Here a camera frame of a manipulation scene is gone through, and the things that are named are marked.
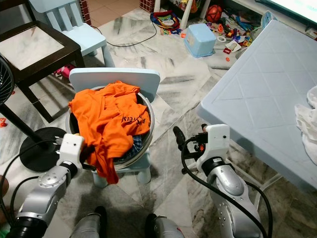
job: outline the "red ball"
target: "red ball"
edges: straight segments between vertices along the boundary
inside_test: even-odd
[[[206,14],[206,21],[208,22],[218,22],[221,18],[222,9],[218,5],[212,5],[208,8]]]

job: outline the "monitor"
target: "monitor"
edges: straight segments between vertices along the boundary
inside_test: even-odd
[[[260,0],[260,2],[282,7],[302,16],[313,25],[317,24],[317,0]]]

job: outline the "plaid fabric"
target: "plaid fabric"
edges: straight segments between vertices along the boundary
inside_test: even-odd
[[[142,149],[142,139],[140,135],[133,136],[133,145],[130,150],[121,158],[115,158],[115,162],[123,162],[135,156]]]

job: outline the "fan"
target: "fan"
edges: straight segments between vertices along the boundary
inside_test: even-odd
[[[66,132],[57,127],[46,127],[33,131],[4,103],[11,96],[14,89],[13,73],[8,62],[0,55],[0,113],[19,128],[28,137],[23,141],[20,152],[36,142],[53,140],[56,136],[63,138]],[[22,164],[30,170],[44,172],[56,165],[59,155],[58,145],[43,142],[20,156]]]

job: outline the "white cloth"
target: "white cloth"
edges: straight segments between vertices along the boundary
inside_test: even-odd
[[[307,101],[314,109],[295,105],[296,126],[302,131],[306,153],[317,165],[317,86],[307,93]]]

